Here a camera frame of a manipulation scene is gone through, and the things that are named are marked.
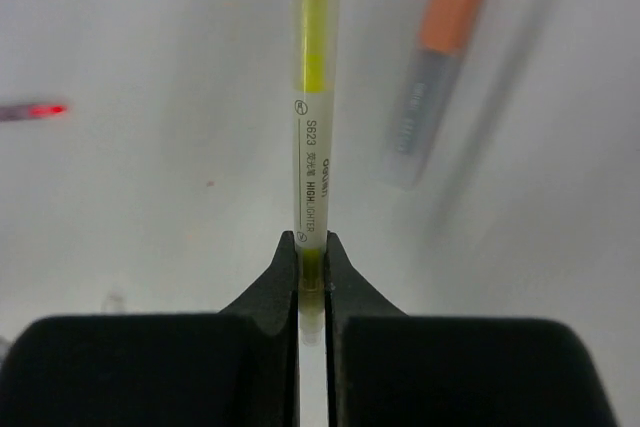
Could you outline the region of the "orange clear pen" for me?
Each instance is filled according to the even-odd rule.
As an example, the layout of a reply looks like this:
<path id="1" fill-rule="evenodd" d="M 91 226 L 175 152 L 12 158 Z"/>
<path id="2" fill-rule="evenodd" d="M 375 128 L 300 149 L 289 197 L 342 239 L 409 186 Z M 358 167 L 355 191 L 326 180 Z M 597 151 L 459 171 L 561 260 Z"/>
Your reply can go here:
<path id="1" fill-rule="evenodd" d="M 401 188 L 415 185 L 426 166 L 467 49 L 456 55 L 428 50 L 418 33 L 381 158 L 381 178 Z"/>

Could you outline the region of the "pink pen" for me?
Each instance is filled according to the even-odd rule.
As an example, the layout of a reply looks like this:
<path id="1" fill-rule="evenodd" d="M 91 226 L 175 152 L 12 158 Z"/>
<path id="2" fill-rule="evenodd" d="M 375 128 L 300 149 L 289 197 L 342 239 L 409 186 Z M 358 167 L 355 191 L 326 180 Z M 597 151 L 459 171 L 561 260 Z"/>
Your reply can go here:
<path id="1" fill-rule="evenodd" d="M 1 122 L 31 121 L 58 117 L 68 111 L 68 106 L 59 103 L 22 103 L 2 105 Z"/>

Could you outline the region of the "yellow pen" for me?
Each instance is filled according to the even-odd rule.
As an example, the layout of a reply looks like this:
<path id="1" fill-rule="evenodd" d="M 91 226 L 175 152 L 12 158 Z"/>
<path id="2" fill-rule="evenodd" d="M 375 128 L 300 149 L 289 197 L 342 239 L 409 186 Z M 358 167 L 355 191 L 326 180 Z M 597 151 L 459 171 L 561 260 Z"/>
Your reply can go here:
<path id="1" fill-rule="evenodd" d="M 293 232 L 307 345 L 319 343 L 324 329 L 338 14 L 339 0 L 292 0 Z"/>

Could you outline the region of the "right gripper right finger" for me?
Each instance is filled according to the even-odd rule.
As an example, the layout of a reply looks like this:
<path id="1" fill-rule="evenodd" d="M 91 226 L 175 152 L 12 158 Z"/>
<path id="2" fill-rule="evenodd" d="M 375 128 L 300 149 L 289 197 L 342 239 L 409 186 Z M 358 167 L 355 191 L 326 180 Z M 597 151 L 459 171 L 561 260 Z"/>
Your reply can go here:
<path id="1" fill-rule="evenodd" d="M 333 426 L 613 426 L 585 344 L 526 317 L 415 316 L 352 265 L 335 234 L 325 270 Z"/>

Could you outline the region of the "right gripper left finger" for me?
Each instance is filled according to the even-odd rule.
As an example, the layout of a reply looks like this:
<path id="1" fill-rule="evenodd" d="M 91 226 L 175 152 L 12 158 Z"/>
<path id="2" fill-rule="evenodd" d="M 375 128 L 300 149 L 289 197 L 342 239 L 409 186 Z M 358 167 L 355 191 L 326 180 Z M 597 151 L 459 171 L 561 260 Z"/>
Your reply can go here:
<path id="1" fill-rule="evenodd" d="M 218 312 L 50 316 L 1 368 L 5 426 L 295 426 L 297 258 L 291 233 Z"/>

